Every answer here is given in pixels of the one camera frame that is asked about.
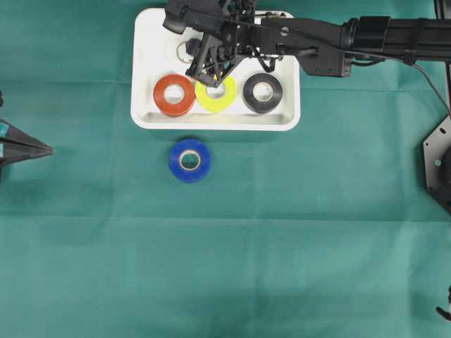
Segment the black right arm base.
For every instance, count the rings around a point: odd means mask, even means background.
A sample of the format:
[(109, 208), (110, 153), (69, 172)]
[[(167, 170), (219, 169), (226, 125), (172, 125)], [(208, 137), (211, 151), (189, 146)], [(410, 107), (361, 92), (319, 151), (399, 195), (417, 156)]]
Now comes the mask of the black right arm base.
[(446, 117), (423, 142), (426, 190), (450, 213), (450, 118)]

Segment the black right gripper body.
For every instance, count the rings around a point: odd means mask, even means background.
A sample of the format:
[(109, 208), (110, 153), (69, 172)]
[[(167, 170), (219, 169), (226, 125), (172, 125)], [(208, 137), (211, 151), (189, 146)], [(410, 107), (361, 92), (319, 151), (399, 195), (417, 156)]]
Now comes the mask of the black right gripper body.
[(163, 26), (178, 35), (191, 28), (214, 36), (215, 61), (238, 56), (260, 60), (252, 41), (259, 31), (256, 7), (256, 1), (168, 1)]

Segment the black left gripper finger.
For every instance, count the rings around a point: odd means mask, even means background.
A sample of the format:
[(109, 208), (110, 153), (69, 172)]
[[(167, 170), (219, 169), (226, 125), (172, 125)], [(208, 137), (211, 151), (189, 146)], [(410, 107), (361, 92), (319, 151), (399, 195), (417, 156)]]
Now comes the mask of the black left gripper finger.
[(40, 140), (31, 137), (29, 134), (16, 128), (6, 120), (1, 119), (1, 141), (6, 141), (12, 144), (19, 144), (29, 146), (37, 149), (52, 150), (52, 148), (41, 142)]
[(42, 149), (33, 146), (26, 146), (23, 144), (14, 144), (8, 142), (1, 143), (1, 165), (10, 165), (21, 161), (43, 158), (52, 154), (52, 148)]

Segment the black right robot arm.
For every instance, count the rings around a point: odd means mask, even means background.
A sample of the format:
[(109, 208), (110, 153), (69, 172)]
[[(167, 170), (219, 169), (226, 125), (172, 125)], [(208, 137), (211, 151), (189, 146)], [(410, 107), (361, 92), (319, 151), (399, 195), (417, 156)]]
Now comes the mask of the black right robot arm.
[(306, 74), (322, 77), (348, 77), (353, 65), (384, 60), (450, 62), (448, 19), (366, 16), (336, 25), (257, 14), (255, 1), (168, 1), (165, 14), (167, 30), (202, 34), (190, 44), (193, 59), (185, 74), (208, 87), (218, 87), (246, 58), (271, 73), (277, 60), (293, 56)]

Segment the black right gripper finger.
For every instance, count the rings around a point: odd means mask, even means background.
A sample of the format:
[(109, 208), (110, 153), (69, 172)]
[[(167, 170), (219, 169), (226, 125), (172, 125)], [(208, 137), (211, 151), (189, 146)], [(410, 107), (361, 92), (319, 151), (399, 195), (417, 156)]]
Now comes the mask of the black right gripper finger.
[(185, 49), (192, 57), (190, 67), (185, 74), (195, 80), (214, 80), (215, 37), (203, 34), (201, 39), (191, 38), (185, 43)]
[(208, 87), (218, 88), (243, 60), (244, 57), (238, 56), (227, 61), (213, 61), (207, 67), (207, 74), (212, 78)]

